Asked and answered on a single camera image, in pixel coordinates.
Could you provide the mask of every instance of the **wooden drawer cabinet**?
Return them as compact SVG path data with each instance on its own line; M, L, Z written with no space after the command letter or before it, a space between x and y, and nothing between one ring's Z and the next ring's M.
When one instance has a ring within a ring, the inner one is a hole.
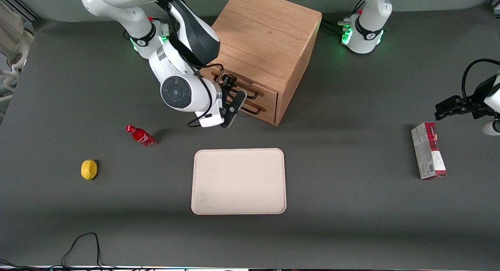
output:
M212 28L220 38L213 63L237 77L246 112L279 125L311 59L321 13L285 0L229 0ZM218 68L202 70L213 79Z

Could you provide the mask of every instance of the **robotic arm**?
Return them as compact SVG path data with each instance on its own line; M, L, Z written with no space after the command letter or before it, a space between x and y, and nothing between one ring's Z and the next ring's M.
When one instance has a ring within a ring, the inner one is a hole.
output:
M179 29L165 38L165 25L150 21L142 4L157 2L175 19ZM139 54L149 59L151 69L160 82L161 98L168 106L183 112L195 112L202 127L229 127L246 99L226 103L227 92L218 83L202 78L203 68L217 58L220 40L215 31L191 11L183 0L82 0L86 9L96 16L118 21L131 36Z
M462 96L454 95L436 105L436 120L448 116L472 113L474 119L493 116L481 127L488 136L500 136L500 71L477 86L471 96L466 93L466 78L469 70L479 62L489 62L500 65L500 61L492 59L477 59L468 65L462 78Z
M355 13L339 22L339 25L348 27L342 44L360 54L371 52L380 43L384 33L382 28L393 13L393 5L389 0L365 1L362 13Z

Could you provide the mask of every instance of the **gray table surface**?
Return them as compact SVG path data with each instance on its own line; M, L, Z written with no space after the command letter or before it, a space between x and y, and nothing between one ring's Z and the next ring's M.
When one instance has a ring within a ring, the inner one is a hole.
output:
M0 257L57 264L92 231L107 264L500 269L499 138L470 116L440 121L449 175L425 182L410 134L459 94L471 61L498 59L493 11L397 12L387 26L369 55L322 30L279 127L241 114L230 129L189 129L193 114L161 101L118 23L37 22L0 127ZM497 70L477 65L469 90ZM133 141L129 123L156 148ZM286 211L194 215L193 157L217 148L281 148ZM100 164L92 182L85 159ZM68 260L94 262L91 237Z

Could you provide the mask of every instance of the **lemon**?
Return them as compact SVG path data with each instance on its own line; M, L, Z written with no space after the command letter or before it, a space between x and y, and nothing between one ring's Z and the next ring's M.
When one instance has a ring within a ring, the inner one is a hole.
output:
M86 160L82 163L82 177L91 180L97 174L97 164L94 160Z

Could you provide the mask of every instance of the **coca-cola bottle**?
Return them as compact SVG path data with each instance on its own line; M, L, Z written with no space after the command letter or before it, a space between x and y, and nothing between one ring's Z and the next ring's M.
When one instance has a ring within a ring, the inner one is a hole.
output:
M156 145L156 139L149 135L144 129L136 128L133 125L127 125L126 128L129 134L140 144L146 146L147 148L153 148Z

